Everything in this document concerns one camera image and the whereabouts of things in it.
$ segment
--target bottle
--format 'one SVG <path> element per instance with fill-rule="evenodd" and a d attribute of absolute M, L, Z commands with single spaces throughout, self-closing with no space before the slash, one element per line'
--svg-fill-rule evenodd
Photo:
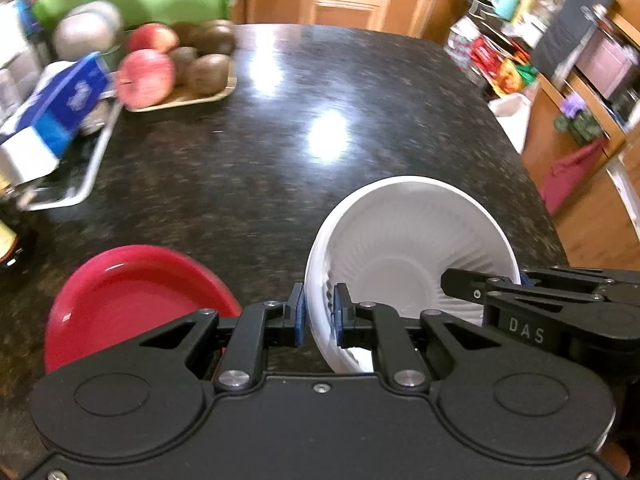
<path fill-rule="evenodd" d="M 37 232 L 24 222 L 8 201 L 5 179 L 0 175 L 0 274 L 24 270 L 35 247 Z"/>

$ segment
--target kiwi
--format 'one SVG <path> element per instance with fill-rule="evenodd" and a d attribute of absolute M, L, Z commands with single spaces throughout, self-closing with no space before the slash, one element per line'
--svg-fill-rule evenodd
<path fill-rule="evenodd" d="M 230 57 L 223 54 L 202 56 L 189 65 L 187 85 L 199 95 L 213 95 L 226 88 Z"/>
<path fill-rule="evenodd" d="M 198 51 L 192 46 L 179 46 L 169 52 L 175 66 L 175 83 L 182 85 L 187 82 L 187 70 L 191 63 L 198 59 Z"/>
<path fill-rule="evenodd" d="M 178 35 L 180 46 L 193 46 L 191 43 L 191 35 L 198 28 L 195 23 L 191 22 L 175 22 L 171 28 Z"/>
<path fill-rule="evenodd" d="M 201 55 L 225 54 L 231 56 L 236 48 L 235 25 L 227 20 L 201 23 L 193 32 L 191 41 Z"/>

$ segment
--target red bowl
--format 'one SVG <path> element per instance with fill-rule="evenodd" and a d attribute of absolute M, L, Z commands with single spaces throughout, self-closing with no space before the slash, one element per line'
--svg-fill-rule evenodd
<path fill-rule="evenodd" d="M 45 332 L 45 369 L 52 372 L 201 308 L 222 317 L 241 311 L 215 274 L 183 254 L 147 245 L 98 254 L 56 296 Z"/>

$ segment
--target purple flower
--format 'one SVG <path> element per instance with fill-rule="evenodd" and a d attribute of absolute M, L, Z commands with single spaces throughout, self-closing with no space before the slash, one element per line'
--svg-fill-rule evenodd
<path fill-rule="evenodd" d="M 573 119 L 575 115 L 584 110 L 587 107 L 587 103 L 577 93 L 571 92 L 567 98 L 562 101 L 560 105 L 560 111 L 570 119 Z"/>

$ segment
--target bowl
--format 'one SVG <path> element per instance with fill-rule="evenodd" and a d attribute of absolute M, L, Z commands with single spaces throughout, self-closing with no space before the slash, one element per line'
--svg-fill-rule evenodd
<path fill-rule="evenodd" d="M 222 317 L 240 305 L 210 270 L 156 246 L 117 247 L 94 256 L 63 285 L 45 332 L 48 372 L 201 308 Z"/>
<path fill-rule="evenodd" d="M 335 343 L 332 294 L 347 284 L 351 299 L 395 307 L 418 318 L 437 308 L 475 324 L 482 306 L 449 298 L 440 277 L 449 267 L 507 276 L 520 283 L 513 250 L 476 200 L 438 180 L 398 176 L 365 186 L 325 219 L 305 271 L 312 335 L 335 372 L 372 371 L 370 352 Z"/>

